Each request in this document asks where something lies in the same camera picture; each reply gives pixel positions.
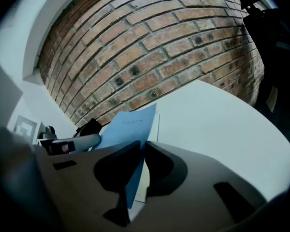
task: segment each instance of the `paper sheet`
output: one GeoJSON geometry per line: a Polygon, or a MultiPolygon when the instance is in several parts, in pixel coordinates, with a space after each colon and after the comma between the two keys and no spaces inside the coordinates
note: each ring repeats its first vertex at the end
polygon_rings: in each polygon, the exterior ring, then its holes
{"type": "MultiPolygon", "coordinates": [[[[149,137],[154,116],[156,104],[139,111],[118,112],[109,126],[101,136],[101,143],[94,149],[117,145],[127,141],[141,141],[141,149],[149,137]]],[[[132,207],[136,191],[139,186],[144,159],[136,168],[129,183],[126,186],[127,206],[132,207]]]]}

